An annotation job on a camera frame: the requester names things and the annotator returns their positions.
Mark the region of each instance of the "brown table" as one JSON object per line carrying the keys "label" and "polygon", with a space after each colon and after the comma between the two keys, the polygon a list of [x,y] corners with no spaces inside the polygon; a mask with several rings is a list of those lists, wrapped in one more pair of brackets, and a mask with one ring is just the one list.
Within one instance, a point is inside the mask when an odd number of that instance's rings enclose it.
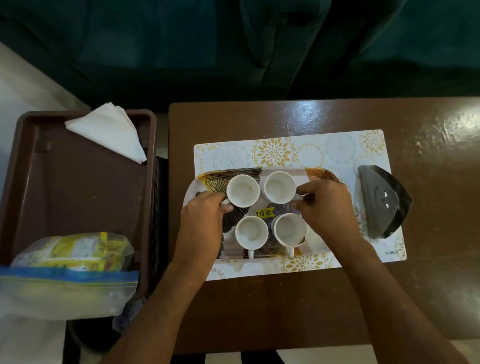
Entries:
{"label": "brown table", "polygon": [[[392,172],[413,197],[408,259],[387,266],[448,338],[480,337],[480,98],[186,103],[168,117],[170,257],[195,144],[382,129]],[[338,268],[206,282],[175,353],[369,340]]]}

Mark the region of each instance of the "yellow price sticker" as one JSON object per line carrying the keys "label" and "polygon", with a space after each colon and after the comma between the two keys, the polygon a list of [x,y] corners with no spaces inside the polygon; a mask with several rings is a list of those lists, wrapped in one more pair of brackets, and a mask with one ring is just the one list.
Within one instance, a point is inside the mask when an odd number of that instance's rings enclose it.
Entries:
{"label": "yellow price sticker", "polygon": [[275,216],[275,214],[273,213],[273,209],[274,209],[273,207],[264,208],[263,210],[255,211],[255,214],[259,218],[272,218]]}

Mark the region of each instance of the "forearm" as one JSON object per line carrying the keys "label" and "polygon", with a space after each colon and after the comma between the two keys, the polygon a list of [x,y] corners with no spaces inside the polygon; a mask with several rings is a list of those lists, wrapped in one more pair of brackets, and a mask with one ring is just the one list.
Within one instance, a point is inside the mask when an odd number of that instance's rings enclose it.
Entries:
{"label": "forearm", "polygon": [[382,363],[468,363],[403,291],[364,239],[337,252]]}
{"label": "forearm", "polygon": [[170,363],[182,318],[204,281],[205,269],[170,263],[126,334],[102,363]]}

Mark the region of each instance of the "tissue paper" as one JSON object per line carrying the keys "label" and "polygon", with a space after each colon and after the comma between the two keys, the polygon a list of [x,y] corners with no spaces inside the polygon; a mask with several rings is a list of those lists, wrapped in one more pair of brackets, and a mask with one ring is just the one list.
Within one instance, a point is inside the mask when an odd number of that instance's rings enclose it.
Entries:
{"label": "tissue paper", "polygon": [[111,102],[89,114],[65,122],[68,130],[137,163],[147,160],[137,130],[124,109]]}

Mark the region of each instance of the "placemat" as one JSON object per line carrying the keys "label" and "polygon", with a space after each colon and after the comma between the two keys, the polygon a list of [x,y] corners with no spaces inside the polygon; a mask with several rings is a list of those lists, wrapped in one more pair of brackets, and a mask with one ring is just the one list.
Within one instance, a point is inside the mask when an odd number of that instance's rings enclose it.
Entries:
{"label": "placemat", "polygon": [[[401,228],[387,239],[373,240],[367,236],[358,166],[376,164],[391,172],[381,130],[197,144],[193,155],[196,176],[212,170],[248,167],[326,168],[347,185],[359,228],[381,261],[407,258]],[[340,263],[331,251],[295,257],[217,259],[207,280],[336,267],[340,267]]]}

